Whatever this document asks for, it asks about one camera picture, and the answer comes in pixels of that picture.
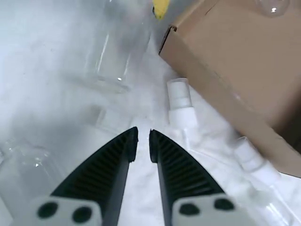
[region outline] plastic bottle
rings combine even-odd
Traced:
[[[238,139],[234,156],[255,188],[250,193],[250,200],[256,212],[271,226],[300,225],[299,218],[290,210],[277,188],[280,173],[246,137]]]
[[[283,15],[290,0],[255,0],[264,15],[275,17]]]
[[[106,0],[87,54],[85,74],[102,90],[129,90],[150,39],[151,4]]]
[[[61,182],[58,166],[42,147],[9,140],[0,145],[0,196],[12,217],[40,195],[49,195]]]
[[[169,123],[182,132],[185,146],[190,149],[199,141],[198,119],[192,106],[188,80],[172,79],[167,83],[169,106]]]

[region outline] transparent container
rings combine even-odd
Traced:
[[[83,121],[96,129],[109,132],[115,136],[130,129],[133,116],[118,107],[104,107],[93,105],[82,117]]]
[[[272,190],[249,193],[248,208],[258,223],[269,226],[292,226],[294,217],[286,206],[274,195]]]
[[[85,74],[107,91],[130,89],[151,30],[151,2],[107,0],[87,55]]]
[[[50,153],[14,139],[1,144],[0,197],[15,217],[28,202],[50,193],[61,182]]]
[[[266,16],[275,17],[283,15],[290,0],[255,0],[262,13]]]

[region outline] cardboard box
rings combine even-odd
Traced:
[[[296,2],[268,18],[252,0],[197,0],[170,26],[160,55],[280,172],[301,177],[291,147],[301,147]]]

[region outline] clear plastic bottle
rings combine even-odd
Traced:
[[[87,55],[86,75],[102,89],[128,90],[129,75],[137,71],[150,39],[151,18],[149,1],[106,0]]]
[[[50,153],[42,147],[14,139],[0,147],[0,196],[15,217],[32,199],[49,195],[62,178]]]
[[[270,17],[283,15],[290,4],[290,0],[255,0],[255,1],[256,4],[261,9],[262,13]]]

